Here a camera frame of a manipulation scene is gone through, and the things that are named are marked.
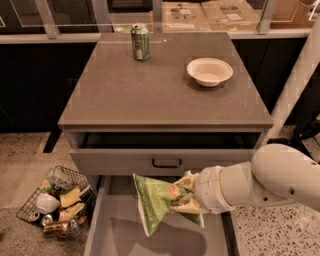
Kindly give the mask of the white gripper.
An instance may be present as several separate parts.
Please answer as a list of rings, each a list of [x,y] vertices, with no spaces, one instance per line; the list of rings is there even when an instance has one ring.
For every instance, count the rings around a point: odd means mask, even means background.
[[[175,185],[190,192],[194,197],[173,201],[170,208],[174,211],[189,214],[221,214],[234,209],[223,196],[220,185],[221,166],[204,168],[199,174],[185,172]]]

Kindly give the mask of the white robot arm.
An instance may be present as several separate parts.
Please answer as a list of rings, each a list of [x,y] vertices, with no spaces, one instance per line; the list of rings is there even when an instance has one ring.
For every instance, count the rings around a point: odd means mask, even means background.
[[[320,210],[320,165],[283,144],[259,148],[252,160],[207,167],[169,186],[171,208],[184,213],[220,214],[237,206],[300,203]]]

